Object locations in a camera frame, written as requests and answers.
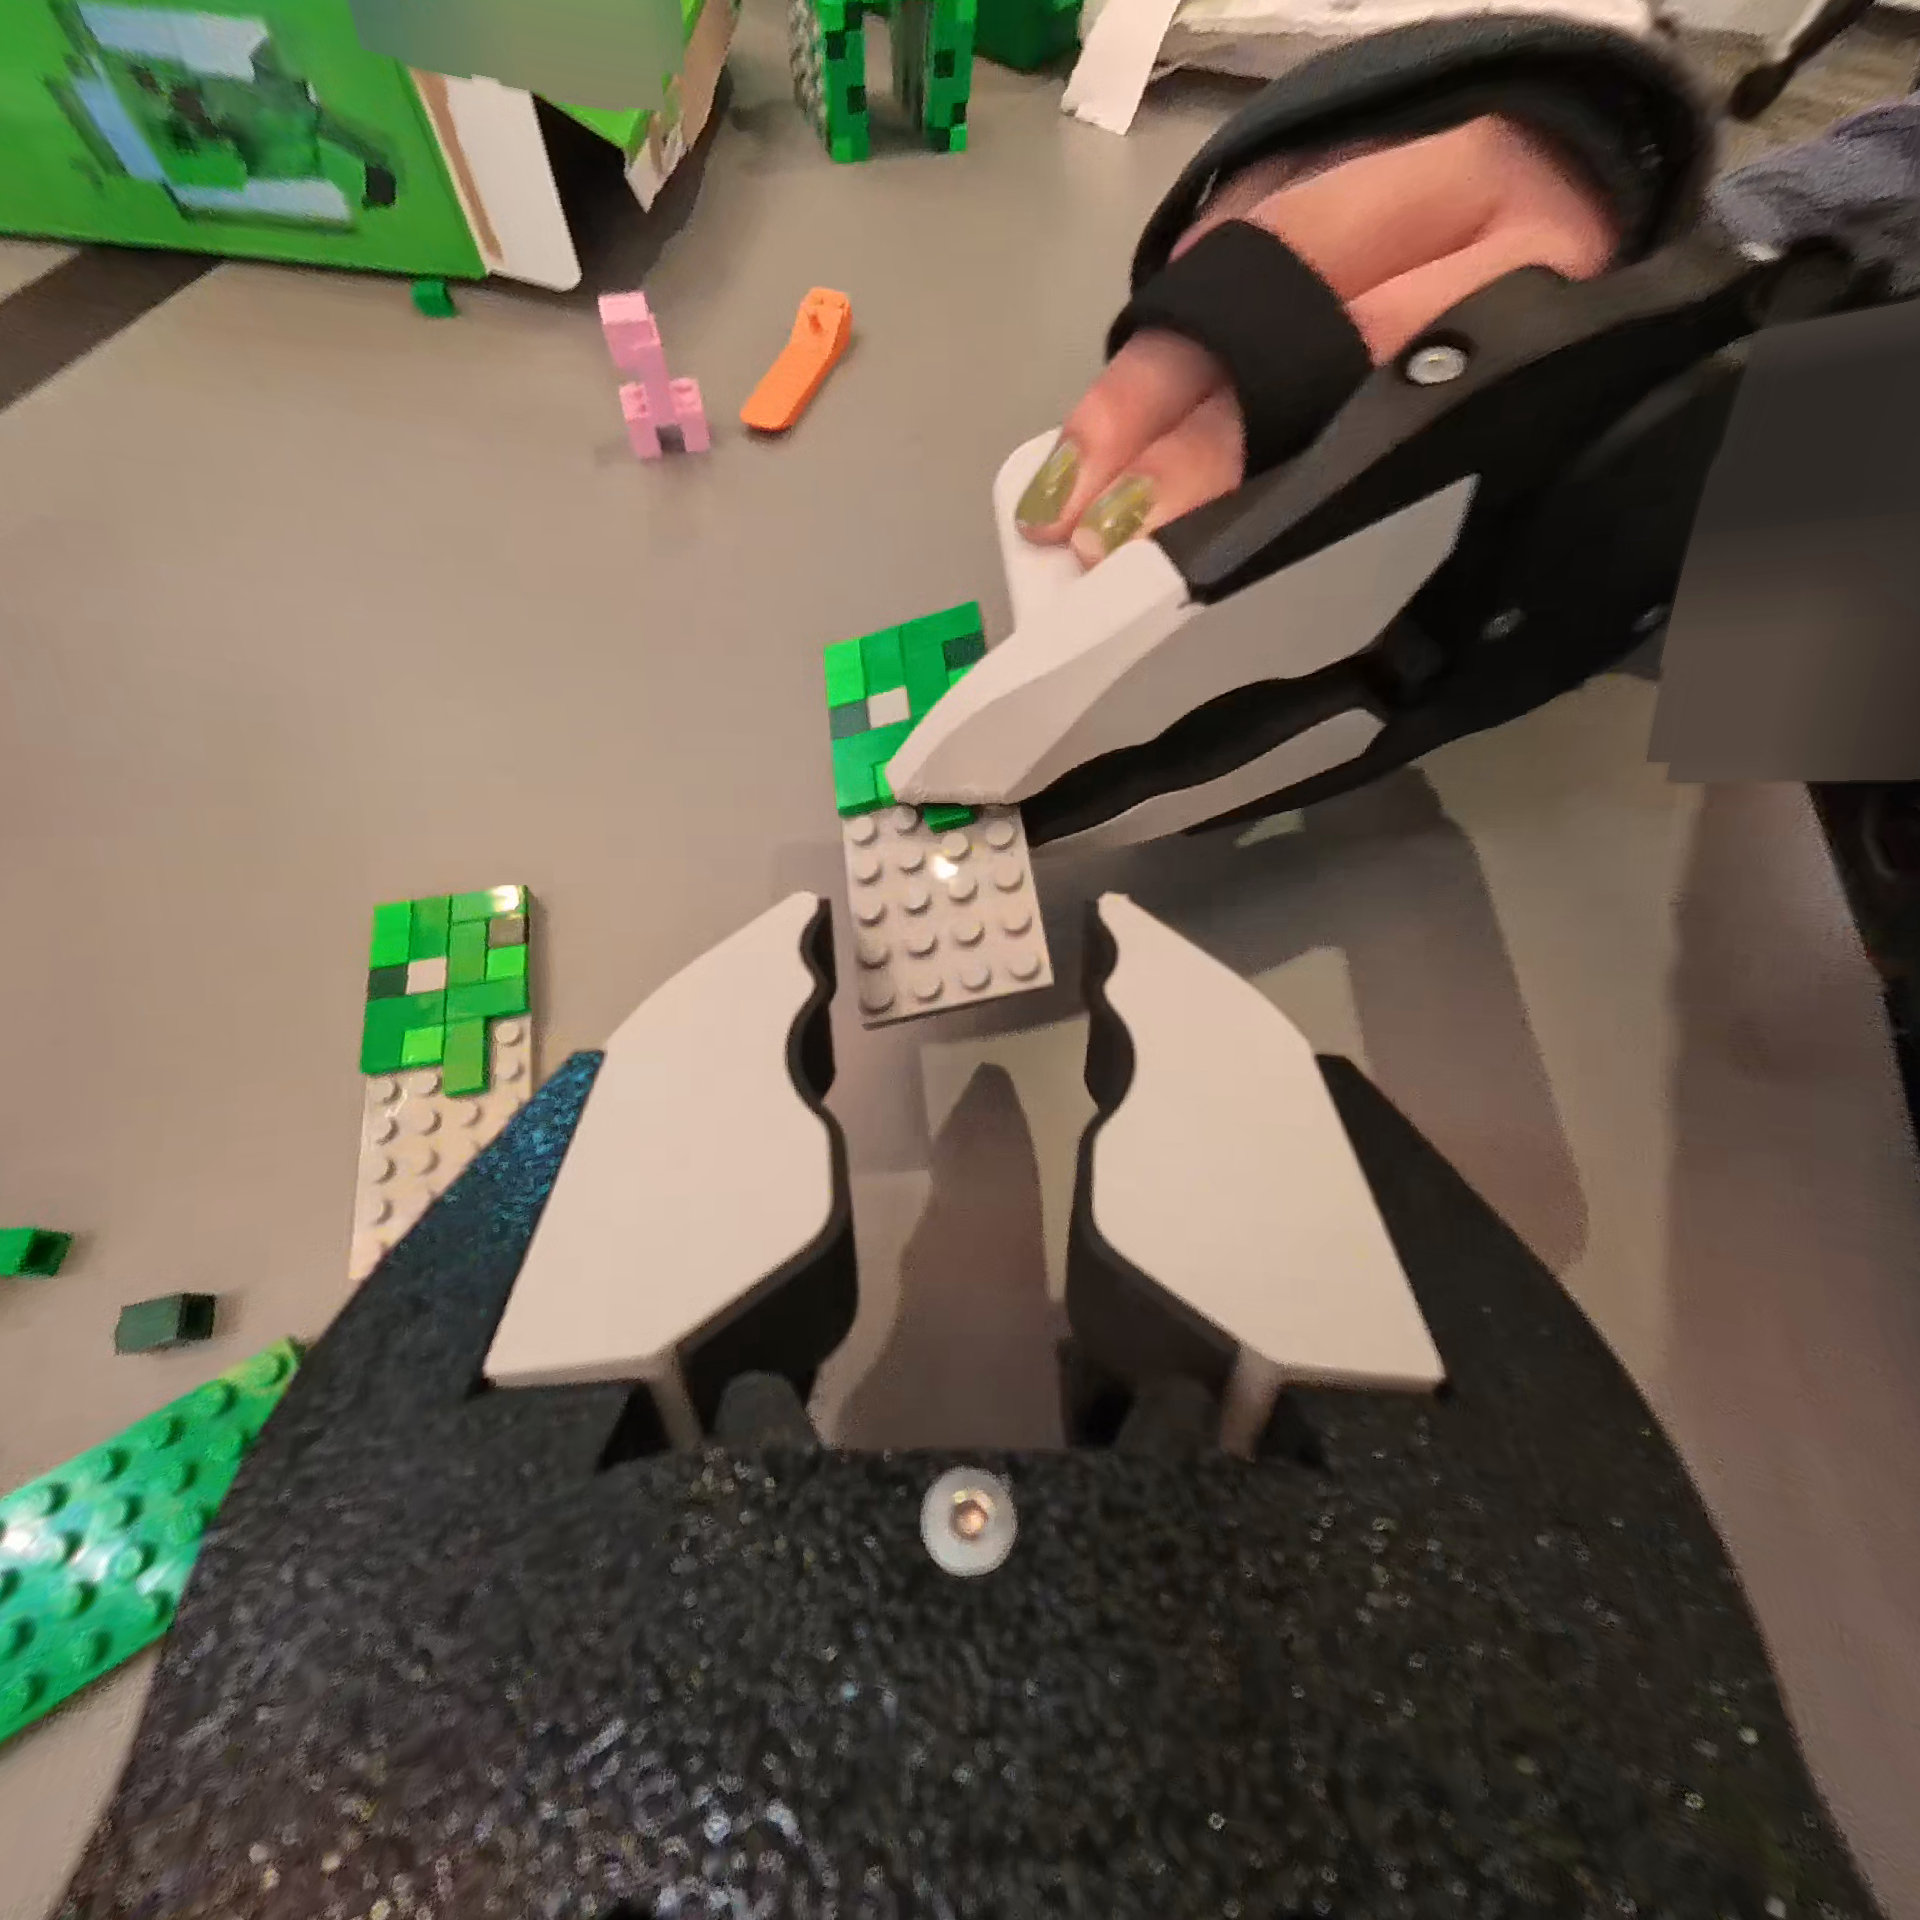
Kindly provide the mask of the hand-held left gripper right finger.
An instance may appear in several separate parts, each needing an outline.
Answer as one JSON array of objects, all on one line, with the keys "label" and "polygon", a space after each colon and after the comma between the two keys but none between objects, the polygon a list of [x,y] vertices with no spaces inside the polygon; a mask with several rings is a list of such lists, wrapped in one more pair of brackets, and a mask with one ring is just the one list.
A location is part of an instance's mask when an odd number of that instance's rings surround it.
[{"label": "hand-held left gripper right finger", "polygon": [[1071,1420],[1151,1400],[1250,1443],[1292,1387],[1430,1397],[1445,1363],[1308,1035],[1125,894],[1082,944],[1091,1115],[1074,1152]]}]

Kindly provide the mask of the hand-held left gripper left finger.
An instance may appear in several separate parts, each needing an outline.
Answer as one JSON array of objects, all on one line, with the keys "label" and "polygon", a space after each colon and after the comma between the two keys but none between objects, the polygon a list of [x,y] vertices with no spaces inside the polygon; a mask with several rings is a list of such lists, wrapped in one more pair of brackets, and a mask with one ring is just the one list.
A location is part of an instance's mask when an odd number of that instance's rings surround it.
[{"label": "hand-held left gripper left finger", "polygon": [[484,1359],[624,1384],[671,1442],[815,1448],[858,1308],[831,907],[791,891],[611,1031]]}]

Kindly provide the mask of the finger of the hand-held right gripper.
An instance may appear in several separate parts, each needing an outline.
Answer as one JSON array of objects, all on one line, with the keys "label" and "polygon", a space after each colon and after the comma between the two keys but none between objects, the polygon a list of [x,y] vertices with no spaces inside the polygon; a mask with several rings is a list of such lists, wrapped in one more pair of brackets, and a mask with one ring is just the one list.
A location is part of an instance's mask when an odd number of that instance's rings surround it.
[{"label": "finger of the hand-held right gripper", "polygon": [[1345,707],[1284,738],[1230,772],[1141,797],[1116,815],[1084,828],[1047,828],[1039,813],[1022,813],[1025,842],[1037,849],[1123,849],[1208,828],[1247,803],[1261,803],[1363,753],[1383,722],[1361,707]]},{"label": "finger of the hand-held right gripper", "polygon": [[1355,659],[1459,539],[1478,473],[1203,601],[1156,539],[1058,588],[916,722],[899,803],[1016,803],[1141,747],[1211,699]]}]

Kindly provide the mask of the grey plate with green tiles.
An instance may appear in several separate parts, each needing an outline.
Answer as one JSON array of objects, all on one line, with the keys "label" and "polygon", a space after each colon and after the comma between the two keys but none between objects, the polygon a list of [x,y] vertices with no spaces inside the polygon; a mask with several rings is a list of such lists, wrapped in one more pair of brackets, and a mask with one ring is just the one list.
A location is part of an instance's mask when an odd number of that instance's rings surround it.
[{"label": "grey plate with green tiles", "polygon": [[451,1187],[536,1088],[532,902],[499,882],[377,903],[358,1038],[347,1281]]},{"label": "grey plate with green tiles", "polygon": [[974,600],[824,648],[831,803],[865,1029],[1051,983],[1022,811],[899,800],[888,768],[987,652]]}]

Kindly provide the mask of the grey desk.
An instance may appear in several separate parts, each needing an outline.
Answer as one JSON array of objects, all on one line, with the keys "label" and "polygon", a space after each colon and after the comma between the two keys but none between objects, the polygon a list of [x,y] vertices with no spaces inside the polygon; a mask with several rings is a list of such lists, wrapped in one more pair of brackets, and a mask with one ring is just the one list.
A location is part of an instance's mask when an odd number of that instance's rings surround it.
[{"label": "grey desk", "polygon": [[[372,907],[523,883],[539,1067],[794,889],[834,891],[820,649],[978,600],[989,488],[1097,361],[1230,100],[1127,138],[987,70],[965,155],[838,165],[747,20],[642,283],[729,423],[811,283],[798,431],[632,460],[593,295],[218,264],[4,408],[10,1489],[350,1298]],[[1037,1443],[1087,1100],[1082,895],[1120,889],[1345,1054],[1575,1293],[1740,1566],[1804,1748],[1916,1915],[1916,1164],[1808,796],[1681,786],[1597,677],[1252,838],[1047,870],[1055,990],[834,1006],[855,1446]],[[116,1356],[120,1308],[218,1295]]]}]

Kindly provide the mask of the person's right hand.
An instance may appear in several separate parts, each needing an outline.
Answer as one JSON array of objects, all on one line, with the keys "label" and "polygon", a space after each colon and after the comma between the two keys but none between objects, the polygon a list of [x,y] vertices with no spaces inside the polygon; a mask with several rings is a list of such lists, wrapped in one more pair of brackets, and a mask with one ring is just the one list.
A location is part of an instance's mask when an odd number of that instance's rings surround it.
[{"label": "person's right hand", "polygon": [[1019,494],[1024,539],[1089,567],[1301,449],[1472,293],[1600,273],[1619,223],[1544,136],[1500,115],[1222,179],[1116,327]]}]

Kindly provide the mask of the orange brick separator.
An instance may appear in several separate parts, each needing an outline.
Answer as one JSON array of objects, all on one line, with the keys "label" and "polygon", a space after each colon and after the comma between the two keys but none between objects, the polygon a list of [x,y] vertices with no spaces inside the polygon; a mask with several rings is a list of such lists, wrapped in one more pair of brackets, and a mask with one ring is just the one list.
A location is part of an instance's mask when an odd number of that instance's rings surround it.
[{"label": "orange brick separator", "polygon": [[800,300],[785,342],[738,410],[747,431],[791,431],[851,345],[851,300],[813,286]]}]

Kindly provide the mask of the pink brick piece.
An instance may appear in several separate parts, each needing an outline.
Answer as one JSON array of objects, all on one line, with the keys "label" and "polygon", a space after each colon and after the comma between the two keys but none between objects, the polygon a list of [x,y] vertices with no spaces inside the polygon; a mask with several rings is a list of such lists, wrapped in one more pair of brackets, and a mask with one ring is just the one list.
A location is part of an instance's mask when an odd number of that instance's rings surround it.
[{"label": "pink brick piece", "polygon": [[624,373],[617,398],[633,457],[656,462],[669,446],[705,453],[710,427],[699,382],[671,376],[646,291],[601,293],[596,316],[611,365]]}]

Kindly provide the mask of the white paper sheet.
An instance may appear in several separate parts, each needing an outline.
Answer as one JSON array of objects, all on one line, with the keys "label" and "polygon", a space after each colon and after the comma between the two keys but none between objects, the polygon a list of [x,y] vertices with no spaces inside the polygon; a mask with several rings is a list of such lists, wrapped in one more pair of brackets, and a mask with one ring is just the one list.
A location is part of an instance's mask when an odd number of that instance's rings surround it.
[{"label": "white paper sheet", "polygon": [[1651,1],[1087,1],[1062,109],[1123,136],[1147,86],[1170,73],[1272,82],[1360,38],[1515,17],[1640,40],[1665,27],[1664,5]]}]

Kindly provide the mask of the green pixel block model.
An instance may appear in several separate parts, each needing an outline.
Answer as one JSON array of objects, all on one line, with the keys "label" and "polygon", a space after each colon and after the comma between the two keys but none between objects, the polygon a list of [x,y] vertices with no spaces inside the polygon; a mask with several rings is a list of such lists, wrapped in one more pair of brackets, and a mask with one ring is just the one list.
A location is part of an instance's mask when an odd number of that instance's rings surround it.
[{"label": "green pixel block model", "polygon": [[969,136],[974,60],[1018,73],[1080,43],[1082,1],[785,1],[794,100],[838,164],[872,155],[867,23],[886,25],[892,98],[924,145],[960,154]]}]

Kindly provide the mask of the large green plate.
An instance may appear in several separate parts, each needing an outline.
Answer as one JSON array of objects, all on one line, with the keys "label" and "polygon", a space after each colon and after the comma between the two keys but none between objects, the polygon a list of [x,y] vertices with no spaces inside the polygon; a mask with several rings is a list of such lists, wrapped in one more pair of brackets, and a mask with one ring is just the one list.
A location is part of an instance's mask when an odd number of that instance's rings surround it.
[{"label": "large green plate", "polygon": [[162,1640],[306,1356],[285,1337],[1,1499],[1,1739]]}]

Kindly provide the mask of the green toy box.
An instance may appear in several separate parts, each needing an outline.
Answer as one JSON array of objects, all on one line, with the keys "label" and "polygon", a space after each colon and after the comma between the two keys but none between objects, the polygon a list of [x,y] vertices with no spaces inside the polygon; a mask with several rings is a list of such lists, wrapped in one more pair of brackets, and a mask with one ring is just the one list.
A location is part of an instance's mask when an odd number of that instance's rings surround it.
[{"label": "green toy box", "polygon": [[598,279],[681,193],[740,3],[5,1],[1,227]]}]

